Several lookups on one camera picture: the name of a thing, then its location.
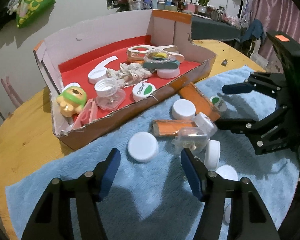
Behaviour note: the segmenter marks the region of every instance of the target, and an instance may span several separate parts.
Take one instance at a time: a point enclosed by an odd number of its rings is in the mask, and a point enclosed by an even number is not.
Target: orange sticker
[[[287,37],[283,35],[276,35],[276,38],[278,38],[280,41],[290,41]]]

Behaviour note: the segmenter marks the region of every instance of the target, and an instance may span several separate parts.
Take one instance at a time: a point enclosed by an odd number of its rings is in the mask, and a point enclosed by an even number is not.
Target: satin curtain
[[[300,43],[300,11],[292,0],[253,0],[251,10],[252,18],[262,22],[265,32],[282,31]],[[272,53],[271,42],[266,39],[259,54],[269,59]]]

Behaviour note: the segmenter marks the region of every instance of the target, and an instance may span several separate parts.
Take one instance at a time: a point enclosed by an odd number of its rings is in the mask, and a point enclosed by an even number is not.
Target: wooden table
[[[210,76],[248,65],[256,71],[262,68],[252,60],[215,40],[195,41],[217,54]],[[227,59],[226,67],[221,62]],[[60,159],[72,150],[52,133],[49,90],[46,87],[23,103],[0,127],[0,216],[11,240],[17,240],[7,206],[5,187]]]

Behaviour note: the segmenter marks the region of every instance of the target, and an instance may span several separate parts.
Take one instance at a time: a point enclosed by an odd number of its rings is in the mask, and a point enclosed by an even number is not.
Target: gray tablecloth
[[[240,30],[226,23],[192,16],[191,38],[193,40],[218,40],[240,42]]]

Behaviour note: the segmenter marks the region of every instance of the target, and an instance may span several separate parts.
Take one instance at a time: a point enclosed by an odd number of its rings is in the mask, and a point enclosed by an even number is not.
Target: blue cloth
[[[224,84],[242,82],[251,69],[244,66],[197,83],[208,97],[221,93]],[[262,119],[275,109],[272,98],[257,92],[221,95],[227,102],[225,117]],[[108,197],[98,203],[99,213],[109,240],[190,240],[197,229],[204,204],[191,193],[180,157],[175,155],[172,138],[158,138],[159,153],[149,163],[137,163],[127,153],[133,134],[148,131],[154,119],[170,119],[170,108],[179,95],[143,112],[119,129],[93,141],[60,160],[54,160],[20,182],[6,187],[10,218],[20,239],[41,194],[54,177],[77,178],[104,160],[112,147],[121,151],[121,164]],[[289,209],[296,189],[299,166],[290,150],[256,156],[248,139],[241,134],[219,130],[213,140],[221,142],[220,165],[233,166],[239,178],[247,176],[260,193],[277,228]],[[204,153],[198,155],[202,160]],[[73,215],[76,239],[78,221]],[[220,238],[226,239],[223,223]]]
[[[253,37],[256,37],[257,39],[261,39],[261,43],[263,43],[264,40],[266,39],[266,35],[263,31],[262,23],[258,19],[255,19],[251,23],[249,28],[246,30],[244,35],[241,37],[241,43],[243,43],[244,41],[247,41],[249,39],[252,39]]]

